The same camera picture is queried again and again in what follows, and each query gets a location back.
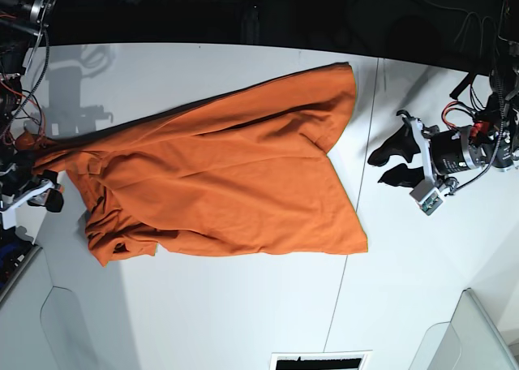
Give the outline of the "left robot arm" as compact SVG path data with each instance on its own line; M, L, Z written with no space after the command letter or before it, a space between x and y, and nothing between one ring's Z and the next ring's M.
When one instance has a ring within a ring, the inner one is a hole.
M398 110L401 127L389 136L367 162L385 166L392 156L405 163L386 171L382 183L394 187L423 185L452 196L463 189L456 173L490 168L507 170L518 163L518 0L501 0L500 22L491 49L486 103L474 92L474 71L453 89L441 112L444 130L427 127L420 118Z

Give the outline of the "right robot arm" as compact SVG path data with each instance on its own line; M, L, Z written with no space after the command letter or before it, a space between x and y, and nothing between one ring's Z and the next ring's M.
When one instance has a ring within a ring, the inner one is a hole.
M31 152L43 139L44 115L34 121L37 137L28 148L15 146L11 133L13 122L25 111L25 106L40 106L35 91L45 77L49 65L49 17L57 0L1 0L1 215L3 219L20 205L43 207L59 213L63 206L58 174L46 170L34 175ZM30 90L25 91L22 78L32 64L38 48L45 47L41 73Z

